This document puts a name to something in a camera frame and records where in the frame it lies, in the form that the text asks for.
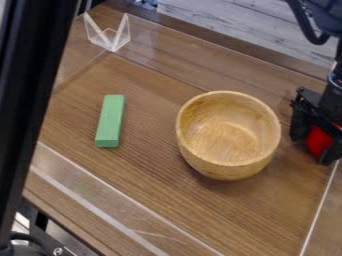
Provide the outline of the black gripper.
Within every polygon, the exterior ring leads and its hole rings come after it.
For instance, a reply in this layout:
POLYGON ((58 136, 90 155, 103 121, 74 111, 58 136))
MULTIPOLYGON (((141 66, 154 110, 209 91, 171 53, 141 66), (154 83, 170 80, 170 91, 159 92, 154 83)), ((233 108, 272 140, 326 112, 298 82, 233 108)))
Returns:
MULTIPOLYGON (((342 129, 342 39, 338 41, 334 65, 328 73, 324 92, 318 93, 306 87, 300 87, 290 106, 293 108, 290 123, 293 141, 306 138, 312 125, 325 130, 342 129)), ((320 163, 330 165, 342 158, 342 137, 325 134, 320 149, 320 163)))

